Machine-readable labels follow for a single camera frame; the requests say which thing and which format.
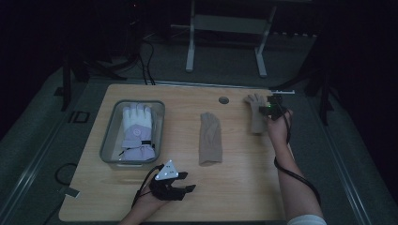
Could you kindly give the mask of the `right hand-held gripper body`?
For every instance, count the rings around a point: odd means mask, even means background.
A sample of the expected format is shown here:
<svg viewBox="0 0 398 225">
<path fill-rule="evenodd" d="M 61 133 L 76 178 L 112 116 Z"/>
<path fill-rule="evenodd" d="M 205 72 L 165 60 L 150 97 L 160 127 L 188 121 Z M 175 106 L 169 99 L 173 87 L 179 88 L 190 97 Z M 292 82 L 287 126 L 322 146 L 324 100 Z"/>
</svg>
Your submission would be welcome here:
<svg viewBox="0 0 398 225">
<path fill-rule="evenodd" d="M 271 96 L 268 96 L 268 105 L 266 107 L 266 115 L 276 121 L 281 116 L 285 116 L 288 110 L 283 106 L 283 95 L 293 95 L 294 91 L 272 91 Z"/>
</svg>

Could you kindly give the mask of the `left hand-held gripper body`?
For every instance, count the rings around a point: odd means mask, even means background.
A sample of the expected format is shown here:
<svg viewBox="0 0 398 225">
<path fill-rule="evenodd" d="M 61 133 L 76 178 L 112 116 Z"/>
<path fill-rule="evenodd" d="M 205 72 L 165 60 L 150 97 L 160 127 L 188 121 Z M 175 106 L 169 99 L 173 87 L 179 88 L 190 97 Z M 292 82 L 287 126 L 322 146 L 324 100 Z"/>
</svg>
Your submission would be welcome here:
<svg viewBox="0 0 398 225">
<path fill-rule="evenodd" d="M 163 164 L 149 184 L 152 194 L 161 201 L 182 201 L 187 192 L 183 187 L 172 186 L 175 180 L 178 180 L 178 174 L 179 171 L 172 160 Z"/>
</svg>

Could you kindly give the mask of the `beige glove with dark dot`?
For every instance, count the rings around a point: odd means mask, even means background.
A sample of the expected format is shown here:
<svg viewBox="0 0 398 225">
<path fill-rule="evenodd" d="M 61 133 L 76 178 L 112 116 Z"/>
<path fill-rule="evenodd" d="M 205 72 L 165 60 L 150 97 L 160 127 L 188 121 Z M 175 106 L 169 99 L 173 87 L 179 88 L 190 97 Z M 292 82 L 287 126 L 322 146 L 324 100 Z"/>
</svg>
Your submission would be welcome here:
<svg viewBox="0 0 398 225">
<path fill-rule="evenodd" d="M 264 115 L 260 113 L 260 108 L 266 106 L 264 98 L 255 93 L 246 96 L 244 101 L 250 105 L 252 110 L 251 132 L 254 134 L 263 133 L 266 130 L 266 121 Z"/>
</svg>

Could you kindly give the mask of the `plain beige knit glove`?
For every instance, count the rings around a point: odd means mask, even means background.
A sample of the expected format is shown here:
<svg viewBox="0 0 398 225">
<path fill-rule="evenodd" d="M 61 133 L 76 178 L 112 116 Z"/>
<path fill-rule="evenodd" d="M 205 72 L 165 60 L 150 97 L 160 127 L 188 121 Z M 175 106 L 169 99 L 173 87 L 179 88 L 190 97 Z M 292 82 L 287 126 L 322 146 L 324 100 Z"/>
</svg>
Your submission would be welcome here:
<svg viewBox="0 0 398 225">
<path fill-rule="evenodd" d="M 220 120 L 210 112 L 201 114 L 199 164 L 222 162 L 222 129 Z"/>
</svg>

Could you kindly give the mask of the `purple ski glove white back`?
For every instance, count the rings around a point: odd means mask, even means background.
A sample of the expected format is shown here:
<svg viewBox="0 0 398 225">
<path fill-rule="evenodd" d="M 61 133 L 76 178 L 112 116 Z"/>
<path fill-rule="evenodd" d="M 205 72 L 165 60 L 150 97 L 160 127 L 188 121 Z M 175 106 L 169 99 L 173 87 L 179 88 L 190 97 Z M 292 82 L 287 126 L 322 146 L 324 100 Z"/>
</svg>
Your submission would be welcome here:
<svg viewBox="0 0 398 225">
<path fill-rule="evenodd" d="M 152 112 L 143 103 L 132 102 L 123 109 L 124 140 L 121 144 L 124 161 L 146 161 L 155 157 L 152 147 Z"/>
</svg>

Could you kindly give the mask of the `grey plastic storage bin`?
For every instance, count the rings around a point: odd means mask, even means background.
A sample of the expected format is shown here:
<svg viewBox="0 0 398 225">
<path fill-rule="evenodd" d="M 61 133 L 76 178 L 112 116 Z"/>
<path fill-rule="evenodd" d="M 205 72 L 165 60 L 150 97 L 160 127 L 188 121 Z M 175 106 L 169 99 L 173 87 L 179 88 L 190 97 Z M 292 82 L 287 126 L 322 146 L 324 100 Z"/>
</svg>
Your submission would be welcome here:
<svg viewBox="0 0 398 225">
<path fill-rule="evenodd" d="M 125 107 L 129 107 L 132 102 L 143 103 L 152 112 L 152 147 L 155 150 L 155 157 L 146 161 L 124 161 L 121 159 L 122 142 L 124 140 L 124 130 L 122 125 L 122 114 Z M 99 156 L 103 162 L 118 169 L 143 169 L 149 168 L 156 163 L 161 154 L 161 139 L 163 130 L 163 119 L 165 115 L 165 105 L 159 100 L 120 100 L 113 108 L 110 122 L 105 132 Z"/>
</svg>

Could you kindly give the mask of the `person's right hand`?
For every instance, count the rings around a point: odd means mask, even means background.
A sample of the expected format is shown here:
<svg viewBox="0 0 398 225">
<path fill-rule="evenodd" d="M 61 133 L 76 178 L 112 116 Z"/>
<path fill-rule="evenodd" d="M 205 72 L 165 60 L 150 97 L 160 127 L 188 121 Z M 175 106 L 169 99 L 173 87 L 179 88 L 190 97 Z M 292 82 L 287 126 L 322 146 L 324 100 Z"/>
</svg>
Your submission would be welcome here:
<svg viewBox="0 0 398 225">
<path fill-rule="evenodd" d="M 290 140 L 292 126 L 292 112 L 288 110 L 284 116 L 273 121 L 266 117 L 268 136 L 275 148 L 287 146 Z"/>
</svg>

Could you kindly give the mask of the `person's left hand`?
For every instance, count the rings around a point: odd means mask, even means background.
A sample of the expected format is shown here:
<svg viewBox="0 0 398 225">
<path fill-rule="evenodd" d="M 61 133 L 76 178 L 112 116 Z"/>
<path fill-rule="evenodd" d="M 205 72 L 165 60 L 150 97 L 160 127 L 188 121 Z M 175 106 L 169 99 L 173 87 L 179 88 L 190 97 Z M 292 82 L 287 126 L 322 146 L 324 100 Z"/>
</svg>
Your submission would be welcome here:
<svg viewBox="0 0 398 225">
<path fill-rule="evenodd" d="M 145 220 L 160 210 L 167 201 L 161 201 L 156 198 L 149 187 L 145 187 L 140 194 L 137 202 L 132 207 L 131 212 L 134 218 Z"/>
</svg>

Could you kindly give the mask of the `black tripod stand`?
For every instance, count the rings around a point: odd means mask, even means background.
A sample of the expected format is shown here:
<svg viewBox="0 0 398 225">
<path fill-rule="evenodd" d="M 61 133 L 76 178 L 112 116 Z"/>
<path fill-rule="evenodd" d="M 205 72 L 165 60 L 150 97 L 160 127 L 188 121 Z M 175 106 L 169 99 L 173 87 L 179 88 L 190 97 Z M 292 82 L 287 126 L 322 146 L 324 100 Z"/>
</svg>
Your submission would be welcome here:
<svg viewBox="0 0 398 225">
<path fill-rule="evenodd" d="M 308 83 L 304 88 L 307 97 L 314 97 L 318 91 L 321 91 L 319 103 L 319 118 L 324 126 L 329 124 L 328 112 L 333 111 L 329 102 L 330 78 L 332 69 L 330 67 L 314 67 L 308 71 L 299 71 L 298 75 L 287 82 L 277 84 L 271 87 L 271 90 L 285 90 L 294 84 L 300 83 L 308 79 Z"/>
<path fill-rule="evenodd" d="M 125 78 L 123 78 L 119 75 L 116 75 L 109 68 L 101 65 L 97 61 L 87 58 L 83 54 L 80 54 L 78 56 L 78 59 L 83 64 L 87 64 L 87 65 L 91 66 L 92 68 L 97 69 L 105 77 L 108 77 L 108 78 L 111 78 L 114 80 L 125 81 Z M 63 67 L 62 67 L 62 86 L 58 87 L 54 93 L 56 96 L 60 96 L 63 98 L 63 105 L 61 108 L 62 112 L 64 112 L 68 108 L 68 106 L 71 102 L 71 71 L 72 71 L 72 66 L 70 65 L 71 60 L 72 60 L 72 58 L 69 55 L 64 56 Z"/>
</svg>

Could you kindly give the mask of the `silver metal strip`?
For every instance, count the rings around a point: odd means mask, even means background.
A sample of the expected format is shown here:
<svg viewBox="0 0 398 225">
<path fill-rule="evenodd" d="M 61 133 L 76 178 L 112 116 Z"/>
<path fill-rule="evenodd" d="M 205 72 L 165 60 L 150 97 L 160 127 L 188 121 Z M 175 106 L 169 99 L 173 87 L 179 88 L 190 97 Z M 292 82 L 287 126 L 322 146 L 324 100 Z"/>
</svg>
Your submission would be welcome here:
<svg viewBox="0 0 398 225">
<path fill-rule="evenodd" d="M 228 84 L 214 84 L 214 83 L 197 83 L 197 82 L 167 82 L 167 81 L 157 81 L 156 85 L 167 85 L 167 86 L 195 86 L 195 87 L 220 87 L 220 88 L 246 88 L 253 89 L 250 86 L 242 85 L 228 85 Z"/>
</svg>

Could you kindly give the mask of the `white sleeve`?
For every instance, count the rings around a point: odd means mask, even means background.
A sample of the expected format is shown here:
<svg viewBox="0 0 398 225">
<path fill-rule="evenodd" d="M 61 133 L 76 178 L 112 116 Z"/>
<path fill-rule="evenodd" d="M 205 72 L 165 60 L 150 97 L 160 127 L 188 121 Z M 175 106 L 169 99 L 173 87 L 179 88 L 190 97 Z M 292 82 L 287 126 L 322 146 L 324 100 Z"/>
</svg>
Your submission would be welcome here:
<svg viewBox="0 0 398 225">
<path fill-rule="evenodd" d="M 302 215 L 290 219 L 287 225 L 327 225 L 327 222 L 316 215 Z"/>
</svg>

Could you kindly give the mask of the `white metal stand frame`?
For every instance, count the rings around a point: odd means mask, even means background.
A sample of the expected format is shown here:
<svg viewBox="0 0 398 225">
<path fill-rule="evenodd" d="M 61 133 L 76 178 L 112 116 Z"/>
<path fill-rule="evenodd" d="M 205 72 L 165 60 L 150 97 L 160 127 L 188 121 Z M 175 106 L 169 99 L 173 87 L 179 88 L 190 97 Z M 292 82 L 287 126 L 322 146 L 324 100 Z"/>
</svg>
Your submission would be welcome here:
<svg viewBox="0 0 398 225">
<path fill-rule="evenodd" d="M 263 51 L 270 34 L 270 28 L 273 24 L 273 19 L 276 14 L 277 7 L 270 8 L 268 17 L 266 19 L 252 19 L 228 17 L 219 15 L 197 14 L 195 11 L 196 0 L 190 1 L 190 23 L 187 26 L 189 30 L 189 45 L 186 58 L 185 71 L 193 72 L 194 57 L 195 57 L 195 32 L 197 30 L 215 31 L 236 34 L 250 34 L 259 35 L 261 41 L 254 47 L 254 56 L 258 69 L 258 74 L 261 78 L 268 75 Z"/>
</svg>

